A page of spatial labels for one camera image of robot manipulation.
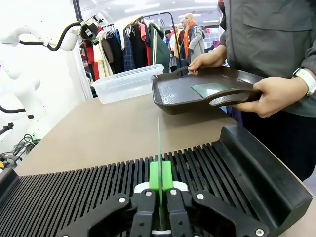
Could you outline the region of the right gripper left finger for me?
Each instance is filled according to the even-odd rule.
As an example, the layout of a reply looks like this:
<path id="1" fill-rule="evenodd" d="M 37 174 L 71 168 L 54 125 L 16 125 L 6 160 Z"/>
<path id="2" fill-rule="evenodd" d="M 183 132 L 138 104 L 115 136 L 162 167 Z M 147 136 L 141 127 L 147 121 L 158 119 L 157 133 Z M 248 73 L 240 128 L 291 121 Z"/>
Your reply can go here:
<path id="1" fill-rule="evenodd" d="M 119 193 L 83 215 L 64 229 L 58 237 L 117 237 L 127 232 L 131 237 L 152 234 L 156 211 L 156 190 L 152 182 L 158 179 L 158 162 L 151 162 L 149 184 L 132 197 Z"/>

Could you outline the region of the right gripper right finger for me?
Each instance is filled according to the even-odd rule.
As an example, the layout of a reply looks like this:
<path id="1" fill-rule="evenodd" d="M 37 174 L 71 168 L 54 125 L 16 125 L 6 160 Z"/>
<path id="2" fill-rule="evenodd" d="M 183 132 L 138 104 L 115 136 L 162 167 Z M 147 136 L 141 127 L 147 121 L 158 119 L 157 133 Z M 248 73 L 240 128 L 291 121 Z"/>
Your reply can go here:
<path id="1" fill-rule="evenodd" d="M 174 237 L 193 237 L 199 228 L 213 237 L 268 237 L 269 228 L 208 191 L 194 194 L 172 180 L 171 162 L 161 163 L 161 185 Z"/>

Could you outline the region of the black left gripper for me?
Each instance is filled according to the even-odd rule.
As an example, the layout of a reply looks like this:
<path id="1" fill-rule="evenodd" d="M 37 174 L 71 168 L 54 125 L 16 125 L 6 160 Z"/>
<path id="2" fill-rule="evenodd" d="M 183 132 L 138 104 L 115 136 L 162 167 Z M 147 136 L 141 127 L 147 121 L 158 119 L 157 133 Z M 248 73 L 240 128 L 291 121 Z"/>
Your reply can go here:
<path id="1" fill-rule="evenodd" d="M 87 24 L 86 22 L 81 22 L 81 37 L 84 40 L 91 40 L 93 45 L 98 45 L 99 41 L 97 36 L 97 26 L 94 23 Z"/>

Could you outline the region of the person's right hand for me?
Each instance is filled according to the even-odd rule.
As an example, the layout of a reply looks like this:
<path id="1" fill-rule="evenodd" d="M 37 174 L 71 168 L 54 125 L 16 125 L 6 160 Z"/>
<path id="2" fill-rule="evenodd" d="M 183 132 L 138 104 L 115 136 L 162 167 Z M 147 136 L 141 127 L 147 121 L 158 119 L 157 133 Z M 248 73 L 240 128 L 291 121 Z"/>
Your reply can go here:
<path id="1" fill-rule="evenodd" d="M 201 68 L 216 68 L 222 66 L 227 60 L 227 48 L 219 45 L 214 51 L 198 56 L 188 66 L 189 74 L 198 74 Z"/>

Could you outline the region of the person's left hand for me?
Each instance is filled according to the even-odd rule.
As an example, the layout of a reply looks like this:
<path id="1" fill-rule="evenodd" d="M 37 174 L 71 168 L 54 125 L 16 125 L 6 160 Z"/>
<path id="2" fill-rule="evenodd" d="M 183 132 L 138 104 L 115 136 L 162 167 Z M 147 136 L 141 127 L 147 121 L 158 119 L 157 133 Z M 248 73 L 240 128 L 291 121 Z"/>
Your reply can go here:
<path id="1" fill-rule="evenodd" d="M 259 100 L 234 105 L 242 112 L 256 113 L 267 118 L 302 99 L 309 91 L 308 86 L 300 77 L 286 79 L 269 77 L 254 84 L 253 89 L 261 91 Z"/>

